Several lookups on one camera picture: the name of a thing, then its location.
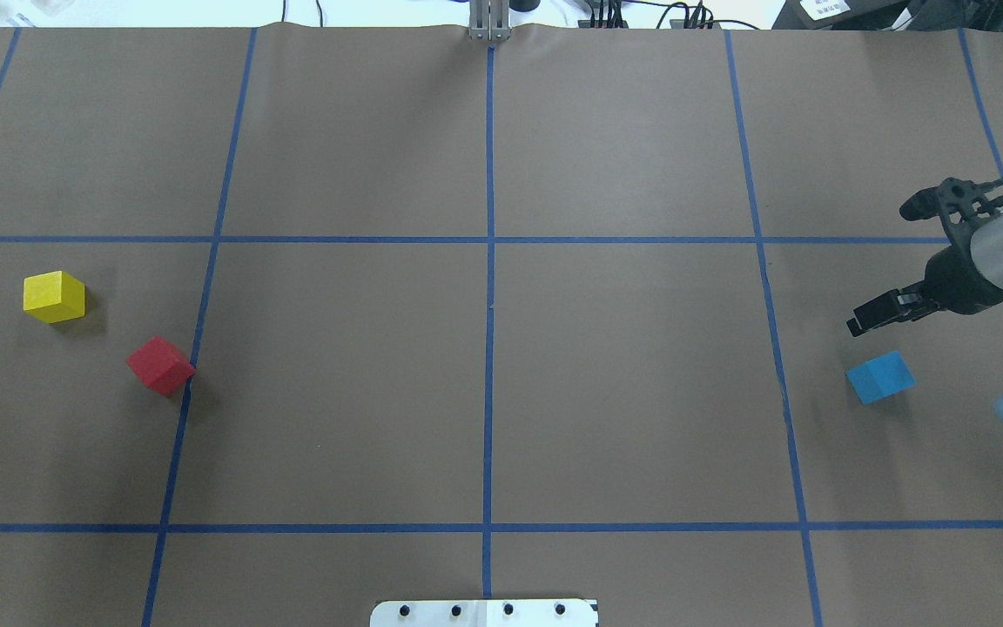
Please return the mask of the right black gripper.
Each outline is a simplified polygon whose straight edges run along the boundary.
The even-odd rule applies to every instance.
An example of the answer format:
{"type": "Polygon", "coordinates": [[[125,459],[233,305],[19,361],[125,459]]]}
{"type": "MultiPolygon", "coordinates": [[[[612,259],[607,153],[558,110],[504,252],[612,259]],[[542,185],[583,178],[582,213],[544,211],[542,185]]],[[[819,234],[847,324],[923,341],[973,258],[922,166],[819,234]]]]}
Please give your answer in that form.
{"type": "MultiPolygon", "coordinates": [[[[971,316],[990,308],[986,289],[979,288],[972,270],[952,247],[944,247],[926,263],[922,296],[938,310],[971,316]]],[[[919,293],[887,291],[852,310],[846,322],[851,337],[857,338],[881,327],[916,321],[925,317],[925,300],[919,293]]]]}

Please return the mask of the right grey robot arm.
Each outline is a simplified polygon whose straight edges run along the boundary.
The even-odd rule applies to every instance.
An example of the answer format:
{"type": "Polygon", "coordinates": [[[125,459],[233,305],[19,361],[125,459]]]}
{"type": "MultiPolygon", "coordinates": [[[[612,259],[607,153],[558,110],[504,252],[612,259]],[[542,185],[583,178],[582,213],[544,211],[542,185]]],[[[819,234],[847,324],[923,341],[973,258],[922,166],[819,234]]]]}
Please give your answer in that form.
{"type": "Polygon", "coordinates": [[[990,195],[1001,185],[949,178],[913,194],[900,217],[939,219],[948,245],[926,262],[922,280],[853,309],[849,333],[859,337],[937,311],[971,316],[1003,303],[1003,195],[990,195]]]}

